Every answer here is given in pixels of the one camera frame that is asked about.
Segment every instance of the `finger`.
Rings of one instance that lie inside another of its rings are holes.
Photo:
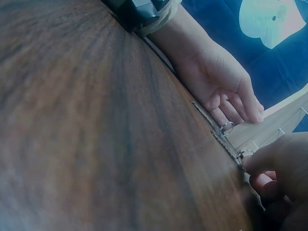
[[[235,110],[238,112],[238,114],[240,114],[241,118],[244,121],[248,121],[249,118],[246,115],[246,112],[244,110],[244,106],[243,103],[239,97],[238,94],[235,94],[232,98],[229,98],[230,103],[232,104],[232,106],[235,108]]]
[[[258,175],[265,171],[275,170],[275,143],[258,149],[255,154],[243,158],[242,165],[250,175]]]
[[[276,180],[272,180],[265,184],[260,193],[261,199],[266,202],[272,202],[274,200],[281,199],[284,196],[285,193]]]
[[[251,187],[260,195],[264,189],[264,186],[269,182],[272,182],[272,178],[268,177],[265,174],[260,174],[256,176],[251,176],[249,182]]]
[[[250,78],[241,78],[237,93],[243,103],[244,110],[248,118],[254,123],[262,122],[263,117],[258,111],[258,104],[252,89]]]
[[[265,175],[272,178],[273,180],[277,180],[276,172],[275,171],[266,171],[264,172]]]
[[[292,206],[283,198],[269,204],[265,209],[265,214],[274,221],[283,223],[290,214]]]
[[[264,106],[260,103],[260,101],[256,98],[257,105],[258,105],[258,111],[260,113],[264,112]]]
[[[229,121],[232,121],[235,125],[241,124],[244,122],[240,114],[236,111],[236,109],[232,106],[232,104],[224,100],[223,104],[219,106],[222,112],[225,114]]]
[[[216,108],[209,113],[220,127],[229,121],[219,108]]]

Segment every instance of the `ring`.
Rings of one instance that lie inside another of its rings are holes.
[[[223,136],[229,135],[229,134],[232,132],[233,128],[234,128],[234,123],[231,122],[231,121],[228,121],[227,123],[225,123],[224,125],[222,125],[222,126],[220,127],[219,130],[222,132],[223,129],[224,129],[224,127],[227,126],[228,124],[231,124],[231,125],[232,125],[232,128],[230,129],[230,131],[229,131],[227,134],[224,134]]]
[[[242,151],[240,151],[240,153],[239,153],[239,157],[240,157],[241,159],[244,158],[244,155],[243,155],[244,153],[252,153],[252,155],[255,154],[254,151],[252,151],[252,150],[250,150],[250,149],[248,149],[248,150],[242,150]]]

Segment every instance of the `sleeve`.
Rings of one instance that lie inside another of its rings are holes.
[[[178,10],[178,5],[182,0],[170,0],[166,6],[164,6],[158,13],[159,19],[154,23],[142,28],[138,31],[138,34],[145,37],[148,34],[151,34],[160,28],[162,28],[167,22],[169,22],[176,14]]]

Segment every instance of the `fingernail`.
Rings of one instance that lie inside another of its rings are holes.
[[[263,115],[261,113],[258,113],[258,120],[259,122],[263,122],[264,120]]]

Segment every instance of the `hand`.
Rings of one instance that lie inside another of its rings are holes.
[[[222,126],[228,121],[263,121],[264,107],[256,99],[249,74],[224,48],[212,42],[193,58],[174,66],[182,83]]]
[[[173,64],[179,78],[216,122],[261,122],[263,106],[250,76],[179,7],[174,19],[149,36]]]
[[[308,230],[308,132],[282,136],[245,157],[243,168],[282,230]]]

